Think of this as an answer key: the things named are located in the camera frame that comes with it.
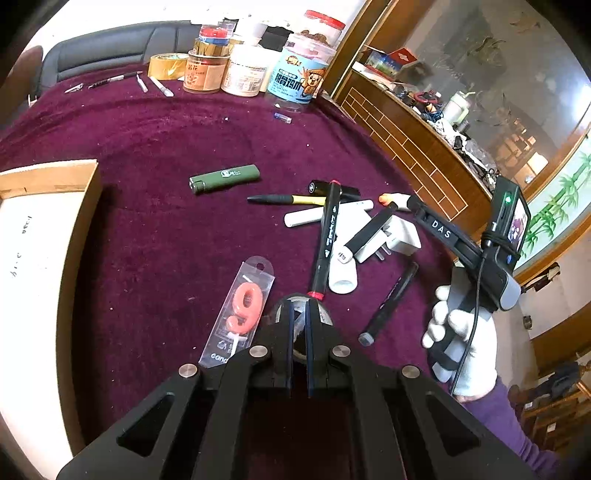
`table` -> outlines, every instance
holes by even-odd
[[[180,365],[198,362],[243,260],[263,255],[273,264],[265,312],[284,295],[306,291],[318,225],[288,229],[283,215],[303,207],[250,205],[247,196],[304,193],[311,179],[333,178],[360,188],[376,205],[383,192],[412,192],[371,138],[325,100],[285,124],[262,95],[195,95],[176,80],[164,82],[174,98],[145,76],[146,94],[135,79],[63,93],[136,67],[58,83],[0,139],[2,170],[99,161],[104,190],[80,264],[72,331],[74,389],[87,442]],[[201,196],[189,189],[192,175],[250,163],[261,171],[257,183]],[[365,350],[391,367],[427,368],[420,338],[434,289],[450,280],[447,252],[422,231],[420,238],[417,279]],[[398,254],[385,262],[371,258],[358,266],[352,294],[327,293],[325,305],[348,345],[357,347],[358,333],[406,262]]]

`small blue object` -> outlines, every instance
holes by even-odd
[[[290,124],[291,123],[291,118],[285,115],[281,115],[280,113],[274,113],[273,116],[275,118],[278,118],[279,120],[285,122],[286,124]]]
[[[229,38],[202,37],[201,35],[199,35],[199,41],[202,41],[204,43],[210,43],[212,45],[221,45],[221,46],[225,46],[225,45],[230,44]]]

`device handle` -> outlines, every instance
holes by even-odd
[[[488,296],[480,292],[480,306],[478,315],[483,320],[489,320],[496,309],[490,305]],[[447,298],[447,308],[474,313],[476,308],[476,289],[473,286],[466,269],[454,267],[452,271],[452,286]],[[433,373],[440,382],[447,382],[457,370],[459,362],[466,350],[466,343],[456,335],[456,332],[444,324],[445,336],[440,342],[435,342],[427,352],[427,360]]]

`handheld data collection device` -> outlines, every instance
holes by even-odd
[[[455,253],[464,266],[454,267],[452,272],[447,301],[450,311],[474,312],[475,331],[478,316],[488,320],[496,309],[509,310],[515,306],[521,287],[513,278],[513,271],[531,219],[519,185],[504,177],[497,178],[491,218],[480,246],[416,195],[409,198],[407,205],[417,222]],[[428,351],[429,365],[438,380],[447,382],[452,377],[462,366],[466,350],[466,344],[446,324],[445,337]]]

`red lid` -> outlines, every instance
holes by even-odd
[[[346,25],[343,22],[338,21],[336,18],[329,17],[328,15],[321,14],[319,12],[315,12],[314,10],[306,10],[305,15],[311,18],[317,18],[322,23],[327,24],[328,26],[335,28],[337,30],[344,30]]]
[[[202,37],[227,38],[228,31],[225,28],[220,28],[215,25],[204,25],[201,27],[199,35]]]

